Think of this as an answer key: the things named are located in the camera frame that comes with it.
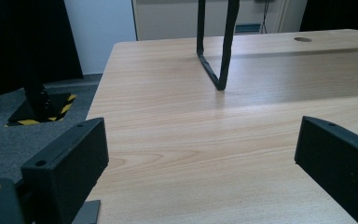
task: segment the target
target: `metal bracket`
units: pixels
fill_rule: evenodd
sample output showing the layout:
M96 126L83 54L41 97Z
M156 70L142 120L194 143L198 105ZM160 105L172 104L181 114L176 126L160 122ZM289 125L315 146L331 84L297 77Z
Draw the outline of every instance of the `metal bracket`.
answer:
M225 38L223 41L223 56L220 67L220 77L214 73L212 67L203 55L203 38L205 27L205 0L199 0L199 15L198 15L198 29L197 29L197 55L200 58L202 66L208 73L211 81L219 91L223 91L227 85L228 68L231 60L231 46L234 37L235 22L238 17L238 11L240 8L240 0L228 0L227 7L227 20Z

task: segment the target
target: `cabinet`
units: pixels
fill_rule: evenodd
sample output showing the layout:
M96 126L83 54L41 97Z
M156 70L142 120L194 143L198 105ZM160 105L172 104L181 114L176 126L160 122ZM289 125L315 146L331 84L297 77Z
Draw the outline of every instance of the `cabinet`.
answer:
M207 0L205 36L223 35L227 0ZM260 32L265 0L241 0L236 35ZM269 0L268 33L299 31L307 0ZM138 40L195 37L198 0L132 0Z

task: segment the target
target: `black stand base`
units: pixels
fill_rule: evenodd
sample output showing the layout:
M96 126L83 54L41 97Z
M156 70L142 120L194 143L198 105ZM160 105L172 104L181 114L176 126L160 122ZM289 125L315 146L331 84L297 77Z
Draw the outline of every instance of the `black stand base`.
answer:
M83 203L72 224L97 224L101 201Z
M38 120L39 122L43 122L43 121L58 120L57 118L59 118L62 115L62 110L66 106L66 103L70 96L71 93L50 95L49 98L55 110L51 111L48 114L47 118L39 118L31 108L30 103L26 100L16 110L16 112L14 112L14 114L8 119L8 121L16 122L19 120L32 119L32 120Z

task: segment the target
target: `black mount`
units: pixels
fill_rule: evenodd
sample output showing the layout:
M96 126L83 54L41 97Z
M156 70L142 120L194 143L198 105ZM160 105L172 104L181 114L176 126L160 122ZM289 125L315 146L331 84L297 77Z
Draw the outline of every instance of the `black mount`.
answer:
M227 85L228 68L231 60L231 46L234 37L235 22L238 17L238 11L240 8L240 0L228 0L227 7L227 20L225 38L223 41L223 56L220 67L220 77L214 73L212 67L203 56L203 38L205 27L205 0L199 0L199 15L198 15L198 30L197 30L197 55L200 58L202 66L208 73L211 81L219 91L223 91Z
M84 202L108 162L103 119L78 123L25 162L19 182L0 178L0 223L96 223L100 203Z

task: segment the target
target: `table top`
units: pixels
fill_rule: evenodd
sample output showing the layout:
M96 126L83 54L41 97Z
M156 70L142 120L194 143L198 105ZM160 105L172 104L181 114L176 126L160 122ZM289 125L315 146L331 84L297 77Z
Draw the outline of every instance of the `table top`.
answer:
M222 41L204 40L214 71ZM358 134L358 31L235 36L225 91L196 39L116 44L88 115L110 158L88 200L100 223L355 223L295 164L303 116Z

